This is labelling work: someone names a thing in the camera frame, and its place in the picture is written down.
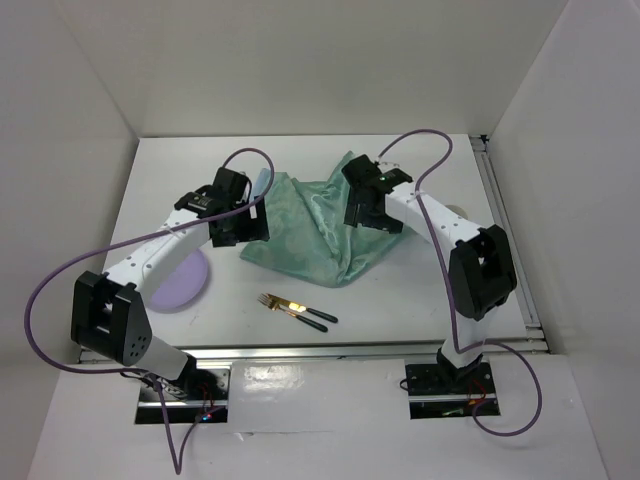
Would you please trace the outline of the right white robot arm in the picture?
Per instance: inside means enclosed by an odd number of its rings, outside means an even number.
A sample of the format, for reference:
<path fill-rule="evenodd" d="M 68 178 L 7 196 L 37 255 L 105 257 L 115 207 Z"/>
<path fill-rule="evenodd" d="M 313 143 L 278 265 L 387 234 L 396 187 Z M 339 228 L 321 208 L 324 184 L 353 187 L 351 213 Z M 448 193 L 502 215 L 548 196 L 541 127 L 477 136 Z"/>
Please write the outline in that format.
<path fill-rule="evenodd" d="M 455 317 L 436 354 L 436 379 L 444 390 L 460 391 L 481 362 L 491 320 L 517 286 L 506 232 L 464 219 L 417 191 L 404 171 L 383 172 L 365 155 L 348 161 L 342 174 L 349 186 L 345 224 L 390 234 L 408 227 L 440 248 Z"/>

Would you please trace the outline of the purple plastic plate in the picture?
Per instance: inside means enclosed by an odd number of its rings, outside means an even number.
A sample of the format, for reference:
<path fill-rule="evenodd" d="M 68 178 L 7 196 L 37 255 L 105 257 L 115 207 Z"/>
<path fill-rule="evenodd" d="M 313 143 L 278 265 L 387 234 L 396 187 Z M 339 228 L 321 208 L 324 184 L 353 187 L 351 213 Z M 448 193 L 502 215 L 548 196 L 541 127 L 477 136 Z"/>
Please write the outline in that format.
<path fill-rule="evenodd" d="M 189 255 L 160 285 L 148 306 L 157 312 L 173 312 L 192 303 L 209 280 L 209 262 L 201 250 Z"/>

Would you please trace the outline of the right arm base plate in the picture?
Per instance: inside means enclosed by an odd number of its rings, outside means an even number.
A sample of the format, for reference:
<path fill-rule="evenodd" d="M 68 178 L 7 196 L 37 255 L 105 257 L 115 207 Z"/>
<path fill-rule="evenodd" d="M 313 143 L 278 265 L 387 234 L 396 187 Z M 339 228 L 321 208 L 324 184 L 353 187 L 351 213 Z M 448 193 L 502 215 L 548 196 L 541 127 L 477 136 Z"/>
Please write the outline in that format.
<path fill-rule="evenodd" d="M 406 364 L 399 387 L 408 395 L 412 420 L 471 417 L 475 407 L 478 417 L 500 415 L 488 362 L 457 383 L 448 383 L 435 363 Z"/>

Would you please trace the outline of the green patterned cloth placemat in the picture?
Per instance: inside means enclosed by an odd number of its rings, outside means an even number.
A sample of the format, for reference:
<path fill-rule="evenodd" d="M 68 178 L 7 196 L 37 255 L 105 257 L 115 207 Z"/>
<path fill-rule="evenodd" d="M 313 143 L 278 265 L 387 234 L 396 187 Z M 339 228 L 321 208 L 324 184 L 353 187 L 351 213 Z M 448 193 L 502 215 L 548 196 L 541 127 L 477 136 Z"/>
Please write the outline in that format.
<path fill-rule="evenodd" d="M 410 232 L 344 223 L 349 185 L 341 169 L 354 158 L 347 152 L 323 181 L 277 173 L 265 197 L 270 238 L 246 244 L 240 258 L 327 288 L 347 286 L 382 261 Z"/>

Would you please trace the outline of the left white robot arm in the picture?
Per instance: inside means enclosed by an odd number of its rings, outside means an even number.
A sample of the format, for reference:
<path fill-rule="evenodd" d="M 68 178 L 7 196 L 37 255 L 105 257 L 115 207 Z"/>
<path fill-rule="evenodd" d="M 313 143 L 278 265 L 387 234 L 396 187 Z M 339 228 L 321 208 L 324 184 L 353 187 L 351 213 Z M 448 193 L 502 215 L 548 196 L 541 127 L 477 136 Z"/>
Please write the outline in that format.
<path fill-rule="evenodd" d="M 216 376 L 196 359 L 152 333 L 146 302 L 191 254 L 215 247 L 268 240 L 264 196 L 274 179 L 257 182 L 225 167 L 214 181 L 183 195 L 155 238 L 101 274 L 84 272 L 75 282 L 70 336 L 124 367 L 159 379 L 176 399 L 199 398 L 218 387 Z"/>

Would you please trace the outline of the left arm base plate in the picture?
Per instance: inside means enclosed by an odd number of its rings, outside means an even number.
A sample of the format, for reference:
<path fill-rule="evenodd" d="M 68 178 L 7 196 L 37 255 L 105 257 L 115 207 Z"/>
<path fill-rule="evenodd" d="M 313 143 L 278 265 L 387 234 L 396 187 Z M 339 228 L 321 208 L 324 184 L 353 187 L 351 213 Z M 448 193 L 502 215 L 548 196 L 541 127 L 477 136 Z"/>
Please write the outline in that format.
<path fill-rule="evenodd" d="M 200 383 L 195 387 L 194 393 L 181 392 L 166 381 L 160 381 L 170 424 L 191 424 L 197 415 L 201 424 L 222 424 L 228 421 L 231 365 L 213 363 L 208 370 L 216 377 L 216 386 L 210 387 Z M 148 380 L 144 380 L 140 386 L 134 423 L 163 423 L 159 394 Z"/>

